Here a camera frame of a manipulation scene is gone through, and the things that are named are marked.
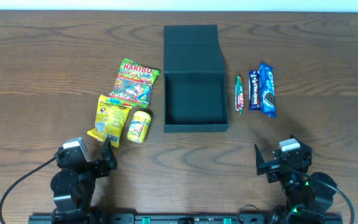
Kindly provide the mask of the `yellow Mentos bottle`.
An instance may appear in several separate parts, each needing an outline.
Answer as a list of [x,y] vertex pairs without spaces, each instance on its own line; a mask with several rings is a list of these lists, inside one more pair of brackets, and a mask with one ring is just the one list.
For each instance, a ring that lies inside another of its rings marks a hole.
[[151,115],[144,111],[136,111],[129,125],[127,139],[132,142],[143,143],[146,138],[150,123]]

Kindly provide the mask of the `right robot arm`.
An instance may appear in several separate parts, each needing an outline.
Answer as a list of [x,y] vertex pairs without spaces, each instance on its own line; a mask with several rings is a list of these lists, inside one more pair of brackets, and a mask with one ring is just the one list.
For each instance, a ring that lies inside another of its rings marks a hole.
[[273,154],[274,160],[265,161],[255,147],[257,175],[265,174],[270,183],[279,182],[286,197],[286,204],[273,209],[268,223],[340,222],[340,218],[326,214],[333,204],[335,181],[322,172],[307,176],[312,164],[312,148],[290,136],[279,142]]

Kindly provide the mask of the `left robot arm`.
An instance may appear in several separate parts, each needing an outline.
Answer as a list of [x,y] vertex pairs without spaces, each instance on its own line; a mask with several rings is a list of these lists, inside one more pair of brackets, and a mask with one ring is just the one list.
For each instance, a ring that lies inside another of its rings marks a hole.
[[54,158],[61,168],[51,180],[53,201],[52,223],[102,223],[101,212],[91,207],[96,179],[107,177],[117,168],[111,138],[106,138],[99,151],[101,158],[87,161],[83,138],[69,139],[58,148]]

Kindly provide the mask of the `yellow Hacks candy bag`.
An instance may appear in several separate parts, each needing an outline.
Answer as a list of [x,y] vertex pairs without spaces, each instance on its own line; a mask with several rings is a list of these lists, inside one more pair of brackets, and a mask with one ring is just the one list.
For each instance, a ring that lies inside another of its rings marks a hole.
[[128,106],[114,105],[108,101],[108,97],[100,95],[94,128],[87,134],[99,141],[109,138],[113,147],[119,147],[122,130],[132,108]]

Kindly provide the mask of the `blue Oreo cookie pack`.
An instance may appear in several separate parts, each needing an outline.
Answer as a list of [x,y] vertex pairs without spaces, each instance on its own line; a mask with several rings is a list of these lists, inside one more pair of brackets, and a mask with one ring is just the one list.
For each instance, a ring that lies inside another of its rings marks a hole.
[[260,76],[260,109],[269,117],[276,118],[275,87],[273,80],[273,67],[264,62],[259,67]]

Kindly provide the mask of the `Haribo gummy candy bag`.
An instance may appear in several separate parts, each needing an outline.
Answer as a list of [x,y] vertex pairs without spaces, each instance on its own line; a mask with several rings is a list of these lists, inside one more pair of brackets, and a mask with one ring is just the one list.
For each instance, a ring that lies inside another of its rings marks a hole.
[[152,85],[159,75],[159,70],[125,58],[121,62],[108,101],[119,106],[147,108],[150,103]]

